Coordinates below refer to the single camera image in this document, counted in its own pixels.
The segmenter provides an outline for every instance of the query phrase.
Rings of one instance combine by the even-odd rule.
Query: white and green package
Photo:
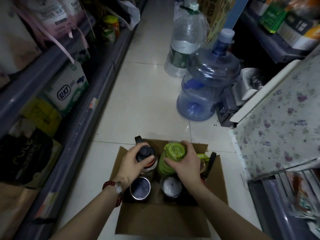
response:
[[[88,86],[81,64],[68,61],[48,83],[44,94],[66,116]]]

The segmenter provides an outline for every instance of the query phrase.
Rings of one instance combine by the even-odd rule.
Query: yellow jar lid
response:
[[[107,15],[103,18],[103,22],[109,23],[109,24],[114,24],[118,22],[118,18],[113,15]]]

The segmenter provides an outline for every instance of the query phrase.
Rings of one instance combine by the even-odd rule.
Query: person's right hand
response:
[[[177,172],[179,179],[187,190],[191,190],[194,185],[202,184],[200,159],[190,142],[185,140],[181,142],[186,145],[186,156],[181,161],[172,161],[169,158],[163,158],[163,160]]]

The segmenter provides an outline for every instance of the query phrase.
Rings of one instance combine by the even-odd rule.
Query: floral wallpaper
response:
[[[320,157],[320,46],[229,132],[247,179]]]

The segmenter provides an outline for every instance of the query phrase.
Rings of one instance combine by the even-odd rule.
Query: green lid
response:
[[[186,149],[179,142],[168,143],[164,146],[167,156],[174,161],[181,161],[186,154]]]

